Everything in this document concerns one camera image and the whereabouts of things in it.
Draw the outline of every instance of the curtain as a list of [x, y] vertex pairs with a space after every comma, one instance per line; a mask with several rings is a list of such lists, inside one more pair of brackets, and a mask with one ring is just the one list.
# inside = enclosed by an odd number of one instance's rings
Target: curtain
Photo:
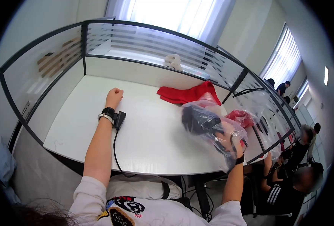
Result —
[[106, 16], [186, 34], [214, 47], [236, 0], [109, 0]]
[[262, 79], [273, 79], [274, 88], [278, 88], [281, 83], [291, 81], [301, 62], [301, 56], [294, 37], [287, 25], [284, 25], [278, 44], [268, 63], [260, 73]]

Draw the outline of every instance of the floor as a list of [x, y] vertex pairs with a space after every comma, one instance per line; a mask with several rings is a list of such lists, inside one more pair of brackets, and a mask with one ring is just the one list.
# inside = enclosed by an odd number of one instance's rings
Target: floor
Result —
[[[73, 203], [73, 192], [78, 186], [81, 176], [49, 154], [41, 147], [25, 130], [20, 132], [15, 146], [14, 157], [18, 167], [14, 175], [15, 192], [24, 204], [42, 205], [47, 208], [55, 206], [68, 210]], [[221, 203], [222, 192], [226, 181], [215, 181], [207, 183], [214, 209]], [[200, 211], [197, 196], [191, 198], [191, 206]], [[244, 216], [248, 226], [274, 224], [273, 217], [251, 215]]]

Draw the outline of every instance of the embroidered patch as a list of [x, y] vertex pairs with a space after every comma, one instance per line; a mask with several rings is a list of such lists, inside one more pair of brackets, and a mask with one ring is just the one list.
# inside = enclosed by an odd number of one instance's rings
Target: embroidered patch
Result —
[[99, 221], [99, 219], [101, 219], [101, 218], [103, 218], [103, 217], [109, 217], [108, 210], [104, 211], [104, 212], [97, 218], [97, 221]]
[[114, 201], [110, 200], [109, 202], [107, 202], [106, 204], [106, 209], [108, 209], [111, 205], [113, 205]]
[[134, 226], [134, 221], [120, 208], [113, 206], [108, 209], [110, 212], [110, 220], [113, 226]]
[[134, 198], [128, 199], [128, 197], [115, 197], [114, 203], [124, 210], [134, 213], [135, 217], [141, 218], [142, 215], [140, 213], [144, 211], [145, 207], [133, 200]]

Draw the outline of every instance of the red cloth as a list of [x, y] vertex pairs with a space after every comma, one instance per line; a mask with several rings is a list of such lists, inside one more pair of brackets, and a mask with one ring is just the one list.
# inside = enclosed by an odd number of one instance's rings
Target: red cloth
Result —
[[252, 119], [251, 115], [247, 113], [246, 111], [233, 110], [225, 117], [238, 122], [242, 128], [246, 128], [246, 127], [255, 125], [255, 122]]
[[215, 102], [218, 105], [221, 105], [221, 102], [217, 98], [215, 88], [213, 84], [209, 81], [202, 83], [201, 85], [192, 87], [191, 89], [179, 90], [169, 87], [161, 87], [157, 94], [161, 95], [160, 98], [164, 101], [177, 104], [185, 104], [192, 101], [197, 101], [205, 93], [210, 93], [215, 99]]

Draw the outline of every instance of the white t-shirt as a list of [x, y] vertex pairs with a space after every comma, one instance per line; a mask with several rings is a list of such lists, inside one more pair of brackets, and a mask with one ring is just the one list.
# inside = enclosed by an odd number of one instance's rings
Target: white t-shirt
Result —
[[83, 226], [230, 226], [246, 225], [239, 201], [216, 208], [208, 223], [184, 205], [173, 200], [138, 199], [130, 196], [106, 200], [106, 187], [97, 179], [84, 176], [74, 192], [70, 214]]

